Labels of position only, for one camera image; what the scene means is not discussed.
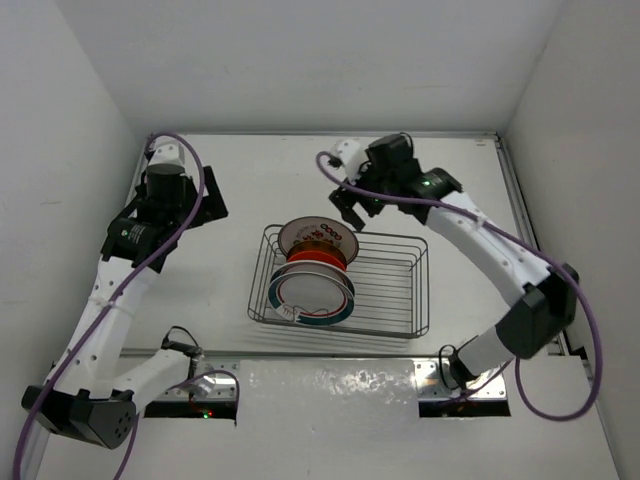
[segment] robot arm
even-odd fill
[[[489,278],[510,307],[495,326],[449,358],[450,374],[460,387],[514,357],[531,358],[573,321],[576,297],[566,282],[544,260],[483,228],[482,223],[490,220],[449,173],[440,168],[423,173],[408,135],[389,135],[366,148],[355,140],[343,140],[330,153],[330,165],[344,167],[347,182],[356,187],[441,201],[482,219],[475,222],[452,210],[425,204],[398,204],[402,212],[413,215],[453,243]],[[356,230],[364,227],[353,210],[356,203],[370,217],[379,214],[386,203],[392,203],[344,188],[338,188],[329,198]],[[569,265],[564,268],[578,279]]]
[[[180,145],[172,142],[156,146],[148,160],[135,198],[109,225],[89,301],[68,348],[47,380],[57,372],[122,281],[173,236],[193,208],[197,192],[185,174]],[[208,196],[189,228],[228,214],[210,167],[204,168],[204,177]],[[177,242],[109,303],[111,308],[104,320],[62,372],[38,412],[38,422],[49,431],[116,448],[127,438],[137,413],[163,391],[191,377],[201,349],[172,341],[165,342],[142,365],[123,375],[115,374],[140,301],[176,247]],[[42,389],[28,387],[22,406],[30,410]]]

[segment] white tabletop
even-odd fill
[[[316,153],[338,137],[187,138],[213,167],[229,217],[183,236],[145,296],[127,348],[156,349],[167,329],[179,324],[207,350],[429,354],[444,343],[481,333],[506,312],[493,285],[455,247],[387,207],[374,219],[365,216],[367,230],[422,236],[429,243],[430,330],[424,337],[408,341],[283,331],[255,323],[247,316],[247,303],[263,229],[305,215],[340,218],[327,199],[334,186],[314,163]],[[448,170],[495,223],[516,231],[492,139],[416,138],[415,150],[423,170]]]
[[[587,396],[578,357],[539,357],[523,370],[545,411],[568,413]],[[595,409],[573,422],[541,420],[517,397],[510,367],[511,417],[420,419],[411,371],[397,359],[242,362],[237,427],[143,419],[123,480],[618,478]],[[52,435],[38,479],[111,479],[124,450]]]

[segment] metal wire basket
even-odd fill
[[[286,263],[278,246],[282,225],[265,228],[247,313],[256,322],[360,335],[418,338],[429,330],[429,255],[419,237],[356,233],[358,257],[347,274],[356,289],[355,309],[339,324],[311,326],[280,317],[269,304],[271,275]]]

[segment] stack of plates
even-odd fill
[[[353,312],[355,288],[347,265],[358,239],[342,223],[302,217],[282,227],[278,245],[287,263],[271,276],[269,303],[282,318],[305,325],[333,325]]]

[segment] white wall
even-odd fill
[[[57,0],[139,131],[502,130],[562,0]]]
[[[579,270],[598,316],[623,478],[640,476],[639,42],[636,0],[568,1],[507,135],[543,248]]]
[[[139,144],[49,0],[0,6],[0,477],[86,302]]]

